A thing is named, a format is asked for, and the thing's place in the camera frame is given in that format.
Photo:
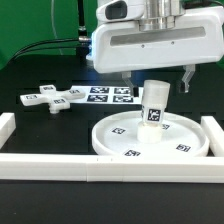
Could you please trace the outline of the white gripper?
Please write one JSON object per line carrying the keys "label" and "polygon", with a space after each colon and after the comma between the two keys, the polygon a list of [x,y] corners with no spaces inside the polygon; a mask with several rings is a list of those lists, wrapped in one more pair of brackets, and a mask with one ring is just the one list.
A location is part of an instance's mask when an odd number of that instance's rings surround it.
{"label": "white gripper", "polygon": [[190,9],[165,30],[142,32],[137,21],[104,23],[92,34],[94,68],[99,73],[122,72],[130,95],[136,97],[130,71],[186,65],[180,91],[188,93],[195,64],[224,56],[223,25],[221,6]]}

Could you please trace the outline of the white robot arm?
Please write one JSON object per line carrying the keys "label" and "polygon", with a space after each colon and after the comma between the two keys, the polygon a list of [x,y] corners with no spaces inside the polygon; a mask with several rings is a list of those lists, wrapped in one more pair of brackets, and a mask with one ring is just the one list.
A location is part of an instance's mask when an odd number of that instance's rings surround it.
{"label": "white robot arm", "polygon": [[224,5],[210,1],[99,0],[91,56],[99,73],[182,66],[180,90],[198,64],[224,57]]}

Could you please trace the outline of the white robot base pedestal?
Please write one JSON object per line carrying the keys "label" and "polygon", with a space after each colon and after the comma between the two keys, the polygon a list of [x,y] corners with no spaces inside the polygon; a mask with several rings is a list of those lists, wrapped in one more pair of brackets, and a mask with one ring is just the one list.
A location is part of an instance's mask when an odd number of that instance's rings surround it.
{"label": "white robot base pedestal", "polygon": [[89,53],[86,55],[87,62],[92,63],[92,64],[93,64],[93,61],[94,61],[95,33],[96,33],[96,31],[94,31],[91,34],[91,41],[90,41],[90,44],[89,44]]}

